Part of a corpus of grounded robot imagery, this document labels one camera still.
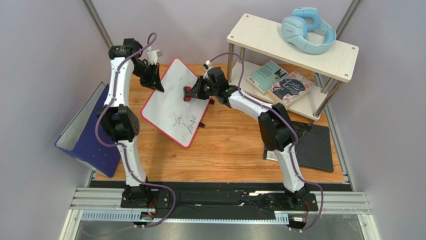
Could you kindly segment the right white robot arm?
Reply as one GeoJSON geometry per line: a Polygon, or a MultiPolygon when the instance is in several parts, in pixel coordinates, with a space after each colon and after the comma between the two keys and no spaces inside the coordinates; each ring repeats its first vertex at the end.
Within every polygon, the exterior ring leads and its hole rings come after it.
{"type": "Polygon", "coordinates": [[[239,110],[258,122],[261,139],[267,150],[274,152],[279,163],[288,205],[299,205],[309,190],[300,173],[295,154],[299,138],[286,108],[269,104],[247,95],[240,87],[230,85],[220,67],[213,67],[200,75],[194,86],[185,86],[184,101],[209,100],[216,97],[219,103],[239,110]]]}

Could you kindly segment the red heart-shaped eraser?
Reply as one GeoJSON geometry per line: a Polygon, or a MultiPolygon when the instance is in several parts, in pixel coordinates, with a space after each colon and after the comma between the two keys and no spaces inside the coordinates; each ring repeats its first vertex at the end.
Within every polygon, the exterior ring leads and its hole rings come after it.
{"type": "Polygon", "coordinates": [[[185,102],[190,102],[194,98],[194,93],[192,92],[192,88],[190,86],[185,86],[183,88],[184,97],[183,100],[185,102]]]}

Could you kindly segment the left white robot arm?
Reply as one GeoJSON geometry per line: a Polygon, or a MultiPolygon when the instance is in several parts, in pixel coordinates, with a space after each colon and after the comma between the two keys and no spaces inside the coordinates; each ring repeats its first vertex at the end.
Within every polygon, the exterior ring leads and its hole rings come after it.
{"type": "Polygon", "coordinates": [[[117,147],[125,167],[125,187],[122,208],[148,208],[154,203],[147,175],[141,166],[138,149],[139,118],[129,107],[130,82],[133,75],[140,78],[143,87],[164,92],[160,80],[158,51],[150,45],[143,47],[133,38],[124,39],[121,45],[113,45],[108,51],[111,64],[109,90],[104,106],[96,111],[98,120],[95,135],[102,128],[117,147]]]}

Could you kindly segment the pink-framed whiteboard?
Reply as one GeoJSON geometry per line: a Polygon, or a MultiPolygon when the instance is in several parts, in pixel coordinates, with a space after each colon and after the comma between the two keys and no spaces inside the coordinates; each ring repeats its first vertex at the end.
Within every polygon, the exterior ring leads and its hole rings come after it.
{"type": "Polygon", "coordinates": [[[183,148],[191,146],[209,105],[209,98],[184,101],[184,88],[192,88],[197,80],[180,58],[174,58],[161,78],[164,92],[153,91],[140,111],[144,120],[183,148]]]}

